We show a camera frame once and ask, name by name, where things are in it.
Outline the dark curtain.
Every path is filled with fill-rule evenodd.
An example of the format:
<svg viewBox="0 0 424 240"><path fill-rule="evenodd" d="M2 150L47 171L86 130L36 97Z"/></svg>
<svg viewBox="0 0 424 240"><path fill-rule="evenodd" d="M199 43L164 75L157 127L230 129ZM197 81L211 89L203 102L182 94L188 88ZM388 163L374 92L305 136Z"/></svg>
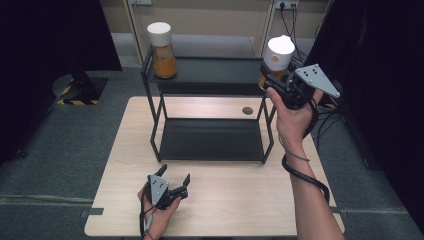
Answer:
<svg viewBox="0 0 424 240"><path fill-rule="evenodd" d="M424 234L424 0L333 0L307 61Z"/></svg>
<svg viewBox="0 0 424 240"><path fill-rule="evenodd" d="M55 80L120 69L99 0L0 0L0 165L33 131Z"/></svg>

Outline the person's right hand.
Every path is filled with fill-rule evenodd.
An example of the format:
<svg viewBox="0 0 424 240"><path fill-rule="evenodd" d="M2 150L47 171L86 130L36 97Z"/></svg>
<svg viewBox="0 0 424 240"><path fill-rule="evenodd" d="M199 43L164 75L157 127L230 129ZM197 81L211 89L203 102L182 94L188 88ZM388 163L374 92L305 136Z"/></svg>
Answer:
<svg viewBox="0 0 424 240"><path fill-rule="evenodd" d="M316 90L311 103L305 104L299 110L288 109L281 96L272 87L267 89L267 94L277 110L276 126L284 146L290 151L297 151L302 147L304 134L312 122L313 112L323 92Z"/></svg>

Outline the grey floor tape strip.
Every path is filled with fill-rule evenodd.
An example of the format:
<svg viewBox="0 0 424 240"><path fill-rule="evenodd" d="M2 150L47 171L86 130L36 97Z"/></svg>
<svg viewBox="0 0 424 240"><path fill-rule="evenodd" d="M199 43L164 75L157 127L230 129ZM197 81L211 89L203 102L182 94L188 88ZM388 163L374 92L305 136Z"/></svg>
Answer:
<svg viewBox="0 0 424 240"><path fill-rule="evenodd" d="M104 208L90 208L90 209L86 209L83 210L80 214L81 218L87 218L88 216L91 215L102 215L104 211Z"/></svg>

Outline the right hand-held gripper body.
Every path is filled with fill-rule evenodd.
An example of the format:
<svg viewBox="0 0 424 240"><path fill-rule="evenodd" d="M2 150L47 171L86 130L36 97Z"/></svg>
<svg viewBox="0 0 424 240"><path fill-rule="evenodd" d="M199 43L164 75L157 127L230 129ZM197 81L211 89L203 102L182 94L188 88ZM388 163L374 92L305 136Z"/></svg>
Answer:
<svg viewBox="0 0 424 240"><path fill-rule="evenodd" d="M285 91L277 93L291 110L299 110L310 102L316 89L334 98L341 96L318 64L297 68L279 81L284 84Z"/></svg>

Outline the white-lidded glass spice jar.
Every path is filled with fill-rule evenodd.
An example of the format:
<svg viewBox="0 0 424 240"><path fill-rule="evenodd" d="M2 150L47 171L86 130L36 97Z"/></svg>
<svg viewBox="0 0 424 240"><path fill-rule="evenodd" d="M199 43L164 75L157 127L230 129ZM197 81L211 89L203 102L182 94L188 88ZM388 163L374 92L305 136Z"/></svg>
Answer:
<svg viewBox="0 0 424 240"><path fill-rule="evenodd" d="M171 41L171 26L166 22L154 22L147 26L147 31L155 74L160 78L174 76L177 66Z"/></svg>
<svg viewBox="0 0 424 240"><path fill-rule="evenodd" d="M273 77L281 80L291 62L294 50L295 45L289 36L282 35L271 38L267 43L262 63L269 67ZM265 77L260 72L258 85L261 89L263 89Z"/></svg>

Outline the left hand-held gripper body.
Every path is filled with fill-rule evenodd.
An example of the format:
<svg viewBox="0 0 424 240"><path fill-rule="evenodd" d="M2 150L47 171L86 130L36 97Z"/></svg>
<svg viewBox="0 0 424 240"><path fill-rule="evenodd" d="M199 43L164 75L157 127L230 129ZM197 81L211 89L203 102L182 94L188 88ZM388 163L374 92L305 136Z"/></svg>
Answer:
<svg viewBox="0 0 424 240"><path fill-rule="evenodd" d="M169 189L169 182L157 175L148 176L148 199L158 209L168 208L178 197L183 197L183 188Z"/></svg>

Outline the black metal shelf rack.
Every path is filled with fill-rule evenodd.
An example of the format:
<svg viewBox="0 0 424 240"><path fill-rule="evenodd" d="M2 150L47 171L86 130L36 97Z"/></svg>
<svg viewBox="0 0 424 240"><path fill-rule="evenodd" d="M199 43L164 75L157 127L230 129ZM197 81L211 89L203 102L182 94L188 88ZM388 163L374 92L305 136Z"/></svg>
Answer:
<svg viewBox="0 0 424 240"><path fill-rule="evenodd" d="M152 51L141 76L153 118L158 161L258 161L274 146L275 110L258 86L257 58L178 57L177 74L155 75ZM245 115L243 107L251 107Z"/></svg>

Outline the thin grey wrist band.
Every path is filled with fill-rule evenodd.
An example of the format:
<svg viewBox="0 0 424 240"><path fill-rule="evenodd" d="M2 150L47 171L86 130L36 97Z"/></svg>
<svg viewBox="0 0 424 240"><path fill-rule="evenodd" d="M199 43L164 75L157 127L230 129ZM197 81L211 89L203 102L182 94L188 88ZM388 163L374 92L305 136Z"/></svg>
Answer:
<svg viewBox="0 0 424 240"><path fill-rule="evenodd" d="M284 145L284 143L283 143L283 139L282 139L281 135L278 135L278 139L279 139L279 142L280 142L281 146L284 148L284 150L285 150L285 152L286 152L286 153L290 154L290 155L291 155L291 156L293 156L293 157L296 157L296 158L298 158L298 159L301 159L301 160L303 160L303 161L310 162L310 160L309 160L309 159L304 158L304 157L301 157L301 156L298 156L298 155L296 155L295 153L293 153L292 151L290 151L290 150L289 150L289 149L288 149L288 148Z"/></svg>

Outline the striped black stand base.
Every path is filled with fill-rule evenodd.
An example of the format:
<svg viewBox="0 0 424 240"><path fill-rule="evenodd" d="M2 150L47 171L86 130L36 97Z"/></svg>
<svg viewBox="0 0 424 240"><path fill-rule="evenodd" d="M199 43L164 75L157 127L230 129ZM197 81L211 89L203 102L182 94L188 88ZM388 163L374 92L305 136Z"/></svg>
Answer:
<svg viewBox="0 0 424 240"><path fill-rule="evenodd" d="M72 78L62 91L57 103L76 106L96 105L107 82L106 77L90 77L87 74L83 77Z"/></svg>

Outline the person's left hand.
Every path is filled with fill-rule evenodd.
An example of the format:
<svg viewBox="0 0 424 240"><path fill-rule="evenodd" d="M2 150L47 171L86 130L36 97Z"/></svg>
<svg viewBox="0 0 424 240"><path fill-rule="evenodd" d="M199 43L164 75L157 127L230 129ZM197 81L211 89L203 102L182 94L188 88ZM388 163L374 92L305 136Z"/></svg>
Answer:
<svg viewBox="0 0 424 240"><path fill-rule="evenodd" d="M172 215L178 209L181 198L178 197L167 209L161 210L155 208L141 189L137 196L141 202L143 220L141 225L150 221L149 228L142 233L142 240L159 240L168 228Z"/></svg>

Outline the white wall socket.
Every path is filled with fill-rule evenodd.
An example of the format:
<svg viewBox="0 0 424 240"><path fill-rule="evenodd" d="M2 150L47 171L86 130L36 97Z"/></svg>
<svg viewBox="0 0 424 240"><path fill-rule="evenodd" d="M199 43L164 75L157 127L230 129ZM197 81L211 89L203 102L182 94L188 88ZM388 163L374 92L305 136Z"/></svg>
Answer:
<svg viewBox="0 0 424 240"><path fill-rule="evenodd" d="M295 10L299 0L276 0L275 7L280 10Z"/></svg>

